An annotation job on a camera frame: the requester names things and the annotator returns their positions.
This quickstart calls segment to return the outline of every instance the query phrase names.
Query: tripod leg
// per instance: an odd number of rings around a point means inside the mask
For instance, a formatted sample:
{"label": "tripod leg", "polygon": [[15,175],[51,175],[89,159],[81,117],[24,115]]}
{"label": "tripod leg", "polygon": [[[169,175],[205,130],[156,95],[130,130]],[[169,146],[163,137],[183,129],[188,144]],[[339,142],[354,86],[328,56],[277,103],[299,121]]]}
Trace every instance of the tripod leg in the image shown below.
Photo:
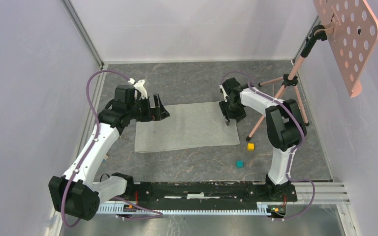
{"label": "tripod leg", "polygon": [[[282,85],[282,87],[279,89],[278,93],[276,93],[276,96],[275,98],[280,98],[281,94],[283,94],[285,91],[286,91],[287,87]],[[252,136],[254,135],[255,131],[257,130],[257,128],[260,126],[260,124],[263,122],[264,120],[264,116],[262,115],[260,117],[260,119],[257,121],[257,123],[255,124],[253,130],[250,132],[250,134],[246,137],[246,141],[250,141],[250,139],[252,139]]]}
{"label": "tripod leg", "polygon": [[272,79],[272,80],[269,80],[269,81],[266,81],[266,82],[258,83],[258,86],[261,87],[263,85],[271,84],[271,83],[274,83],[274,82],[277,82],[277,81],[280,81],[280,80],[283,80],[283,77],[279,77],[279,78],[275,78],[275,79]]}
{"label": "tripod leg", "polygon": [[304,119],[305,125],[308,126],[309,121],[308,121],[308,117],[306,116],[305,107],[301,99],[301,94],[299,93],[298,86],[294,86],[294,87],[295,87],[296,98],[299,103],[299,109],[301,110],[302,118]]}

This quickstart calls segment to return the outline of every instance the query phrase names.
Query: white panel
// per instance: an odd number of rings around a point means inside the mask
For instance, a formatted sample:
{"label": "white panel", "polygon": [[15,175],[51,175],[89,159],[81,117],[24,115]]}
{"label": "white panel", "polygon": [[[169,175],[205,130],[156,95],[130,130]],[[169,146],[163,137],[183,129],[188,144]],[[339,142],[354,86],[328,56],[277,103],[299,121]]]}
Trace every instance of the white panel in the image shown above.
{"label": "white panel", "polygon": [[97,65],[58,0],[0,1],[0,236],[39,236],[74,158]]}
{"label": "white panel", "polygon": [[292,59],[309,0],[73,0],[105,61]]}
{"label": "white panel", "polygon": [[[378,1],[367,2],[378,18]],[[300,76],[333,175],[344,182],[359,232],[378,235],[378,44],[356,98],[349,98],[328,43],[316,44]]]}

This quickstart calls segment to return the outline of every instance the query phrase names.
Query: cable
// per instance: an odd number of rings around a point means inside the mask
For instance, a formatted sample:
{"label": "cable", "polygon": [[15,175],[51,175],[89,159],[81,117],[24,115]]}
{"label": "cable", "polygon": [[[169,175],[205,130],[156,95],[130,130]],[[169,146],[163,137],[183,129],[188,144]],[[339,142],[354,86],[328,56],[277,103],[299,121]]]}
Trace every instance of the cable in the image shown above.
{"label": "cable", "polygon": [[240,73],[240,74],[243,74],[245,76],[247,76],[249,78],[249,81],[247,82],[247,86],[249,87],[249,89],[251,91],[253,91],[255,94],[259,95],[259,96],[262,96],[264,98],[266,98],[267,100],[269,101],[272,101],[272,102],[275,102],[276,104],[278,104],[280,107],[282,107],[282,109],[289,115],[289,117],[292,119],[293,123],[296,125],[296,127],[298,128],[299,130],[299,133],[301,134],[301,142],[295,146],[294,148],[292,148],[292,150],[290,151],[289,153],[289,159],[287,161],[287,168],[286,168],[286,178],[291,181],[291,182],[309,182],[311,185],[312,185],[312,197],[311,197],[311,200],[309,202],[309,204],[306,206],[306,208],[301,211],[300,213],[296,214],[296,215],[293,215],[293,216],[290,216],[288,218],[284,218],[284,219],[276,219],[274,218],[275,220],[288,220],[288,219],[294,219],[298,216],[301,216],[302,214],[304,214],[305,212],[307,212],[309,210],[309,208],[311,207],[312,205],[312,202],[314,202],[314,198],[315,198],[315,184],[314,182],[312,182],[312,180],[310,179],[297,179],[297,180],[294,180],[294,179],[291,179],[290,176],[289,176],[289,172],[290,172],[290,165],[291,165],[291,162],[292,162],[292,158],[293,158],[293,154],[296,152],[296,150],[305,142],[305,134],[304,134],[304,131],[302,130],[301,126],[299,125],[299,122],[295,119],[295,117],[293,116],[293,114],[289,111],[289,109],[283,105],[283,103],[279,102],[278,100],[276,100],[275,98],[263,93],[263,92],[260,92],[258,89],[254,89],[252,87],[252,76],[245,73],[245,72],[242,72],[242,71],[230,71],[228,72],[226,75],[224,75],[224,77],[221,79],[221,84],[223,84],[223,81],[225,79],[225,77],[229,74],[229,73]]}
{"label": "cable", "polygon": [[[98,75],[98,74],[100,74],[100,73],[104,73],[104,72],[110,72],[110,73],[117,74],[117,75],[123,77],[124,79],[126,79],[127,81],[129,81],[129,77],[128,77],[128,76],[126,76],[126,75],[124,75],[124,74],[122,74],[122,73],[120,73],[120,72],[117,72],[117,71],[115,71],[115,70],[100,70],[100,71],[98,71],[98,72],[95,72],[95,73],[94,73],[93,75],[91,75],[90,78],[88,79],[88,82],[86,83],[86,98],[87,98],[87,100],[88,100],[89,106],[91,107],[92,114],[93,114],[93,116],[95,117],[95,122],[96,122],[96,133],[95,133],[95,138],[91,141],[91,144],[89,145],[88,149],[86,149],[86,151],[85,151],[85,153],[83,154],[82,158],[80,158],[79,162],[77,163],[75,170],[79,170],[79,168],[80,168],[80,166],[82,165],[83,161],[85,161],[86,156],[89,154],[89,152],[91,151],[92,147],[94,146],[94,144],[95,144],[95,140],[96,140],[96,139],[98,138],[98,136],[99,136],[99,131],[100,131],[99,119],[98,119],[98,117],[97,117],[97,113],[96,113],[96,111],[95,111],[95,107],[93,106],[92,101],[91,101],[91,96],[90,96],[90,94],[89,94],[89,87],[90,87],[90,85],[91,85],[91,81],[92,81],[92,79],[93,79],[96,75]],[[68,192],[68,190],[69,190],[69,188],[70,188],[70,186],[71,186],[71,183],[72,183],[72,181],[73,181],[73,179],[74,179],[75,176],[76,176],[76,172],[73,171],[73,172],[72,172],[72,175],[71,175],[70,178],[69,178],[69,181],[67,182],[66,188],[64,189],[63,197],[62,197],[62,207],[61,207],[61,208],[62,208],[62,210],[61,210],[62,221],[63,221],[63,224],[64,224],[66,227],[68,227],[68,228],[73,228],[73,227],[75,227],[75,226],[79,223],[79,221],[80,221],[80,218],[78,218],[78,219],[76,220],[76,222],[74,222],[72,225],[69,225],[69,224],[67,223],[66,213],[65,213],[65,211],[64,211],[64,209],[65,209],[65,207],[66,207],[67,192]]]}
{"label": "cable", "polygon": [[144,208],[142,206],[138,206],[132,202],[129,202],[127,200],[125,200],[124,198],[121,198],[121,197],[114,197],[113,199],[116,199],[116,200],[119,200],[119,201],[122,201],[122,202],[125,202],[126,204],[128,205],[131,205],[137,209],[140,209],[140,210],[144,210],[144,211],[148,211],[148,212],[151,212],[151,213],[154,213],[154,214],[157,214],[157,215],[150,215],[150,216],[144,216],[144,217],[139,217],[139,218],[124,218],[125,220],[145,220],[145,219],[154,219],[154,218],[160,218],[163,216],[163,213],[159,212],[159,211],[155,211],[155,210],[150,210],[150,209],[147,209],[147,208]]}
{"label": "cable", "polygon": [[106,176],[108,176],[108,178],[110,178],[110,176],[109,176],[107,173],[104,173],[104,174],[102,174],[102,175],[100,176],[99,182],[102,182],[102,177],[103,177],[104,175],[106,175]]}

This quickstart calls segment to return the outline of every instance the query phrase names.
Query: hole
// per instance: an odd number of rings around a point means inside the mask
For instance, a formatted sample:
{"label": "hole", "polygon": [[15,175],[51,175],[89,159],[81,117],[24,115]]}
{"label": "hole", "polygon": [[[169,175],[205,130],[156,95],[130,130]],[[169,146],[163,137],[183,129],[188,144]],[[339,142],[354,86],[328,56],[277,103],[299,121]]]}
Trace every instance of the hole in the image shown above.
{"label": "hole", "polygon": [[371,34],[372,36],[374,36],[375,33],[376,33],[375,26],[370,26],[370,34]]}

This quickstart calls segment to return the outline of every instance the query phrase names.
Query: purple hose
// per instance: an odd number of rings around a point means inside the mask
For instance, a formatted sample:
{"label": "purple hose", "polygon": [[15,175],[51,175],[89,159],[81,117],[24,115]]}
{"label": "purple hose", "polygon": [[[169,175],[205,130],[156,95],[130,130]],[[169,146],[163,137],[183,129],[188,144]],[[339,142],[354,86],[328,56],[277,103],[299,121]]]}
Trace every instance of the purple hose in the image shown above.
{"label": "purple hose", "polygon": [[259,96],[262,96],[264,98],[266,98],[267,100],[269,101],[273,101],[275,102],[276,104],[278,104],[280,107],[282,107],[282,109],[289,115],[289,117],[292,119],[293,123],[295,123],[296,127],[298,128],[299,130],[299,133],[301,134],[301,142],[299,142],[299,144],[292,148],[292,150],[290,151],[289,153],[289,159],[287,161],[287,168],[286,168],[286,178],[291,181],[291,182],[309,182],[311,185],[312,185],[312,197],[311,197],[311,200],[309,202],[309,204],[307,205],[307,207],[301,211],[300,213],[296,214],[296,215],[293,215],[293,216],[290,216],[290,217],[287,217],[287,218],[284,218],[284,219],[278,219],[278,218],[274,218],[275,220],[279,220],[279,221],[284,221],[284,220],[288,220],[288,219],[294,219],[298,216],[301,216],[302,214],[304,214],[305,212],[307,212],[309,210],[309,208],[311,207],[312,205],[312,202],[314,202],[314,198],[315,198],[315,184],[314,182],[312,182],[312,180],[310,179],[297,179],[297,180],[294,180],[294,179],[291,179],[290,176],[289,176],[289,172],[290,172],[290,164],[292,162],[292,158],[293,158],[293,154],[295,153],[295,151],[302,145],[302,143],[305,141],[305,134],[304,134],[304,131],[302,130],[301,126],[299,125],[299,122],[295,119],[295,117],[293,116],[293,114],[289,111],[289,109],[283,105],[283,103],[279,102],[278,100],[276,100],[275,98],[263,93],[263,92],[260,92],[259,90],[257,89],[253,89],[252,87],[252,76],[245,73],[245,72],[242,72],[242,71],[230,71],[228,72],[226,75],[224,75],[224,77],[221,79],[221,83],[220,85],[223,84],[223,81],[225,79],[225,77],[230,74],[230,73],[240,73],[240,74],[243,74],[245,76],[247,76],[249,78],[249,81],[247,82],[247,85],[249,87],[249,89],[251,89],[255,94],[259,95]]}
{"label": "purple hose", "polygon": [[[91,81],[92,79],[100,74],[100,73],[104,73],[104,72],[111,72],[111,73],[114,73],[114,74],[117,74],[117,75],[120,75],[122,77],[124,77],[127,81],[129,80],[129,77],[120,73],[120,72],[117,72],[115,70],[101,70],[101,71],[98,71],[98,72],[95,72],[93,75],[91,75],[91,77],[88,79],[88,82],[86,84],[86,98],[88,99],[88,103],[89,103],[89,106],[91,107],[91,111],[92,111],[92,114],[94,115],[95,117],[95,122],[96,122],[96,133],[95,133],[95,139],[98,138],[99,136],[99,130],[100,130],[100,126],[99,126],[99,119],[97,117],[97,113],[95,111],[95,107],[93,106],[92,104],[92,101],[91,101],[91,96],[89,95],[89,86],[91,84]],[[85,158],[86,156],[89,154],[89,152],[91,151],[92,147],[94,146],[95,144],[95,140],[92,140],[91,144],[89,145],[88,149],[86,149],[86,152],[85,154],[83,154],[82,158],[80,158],[79,162],[77,163],[76,165],[76,168],[75,169],[79,169],[80,166],[82,165],[83,161],[85,161]],[[67,198],[67,192],[70,188],[70,185],[74,179],[74,177],[76,176],[76,172],[72,172],[72,175],[70,176],[69,178],[69,181],[67,182],[67,185],[66,185],[66,188],[64,189],[64,192],[63,192],[63,198],[62,198],[62,211],[61,211],[61,214],[62,214],[62,221],[64,223],[64,225],[68,228],[73,228],[77,225],[77,223],[79,223],[80,221],[80,218],[76,220],[76,222],[74,222],[72,225],[69,225],[67,223],[67,220],[66,220],[66,214],[64,212],[64,208],[65,208],[65,205],[66,205],[66,198]]]}
{"label": "purple hose", "polygon": [[144,210],[144,211],[148,211],[148,212],[151,212],[151,213],[155,213],[157,215],[150,215],[150,216],[145,216],[145,217],[139,217],[139,218],[124,218],[125,220],[145,220],[145,219],[154,219],[154,218],[160,218],[163,216],[163,213],[159,212],[159,211],[155,211],[155,210],[150,210],[150,209],[147,209],[147,208],[144,208],[142,206],[138,206],[134,203],[131,203],[127,200],[125,200],[124,198],[121,198],[121,197],[114,197],[113,199],[116,199],[116,200],[119,200],[119,201],[123,201],[125,203],[127,203],[128,205],[131,205],[135,208],[138,208],[140,210]]}

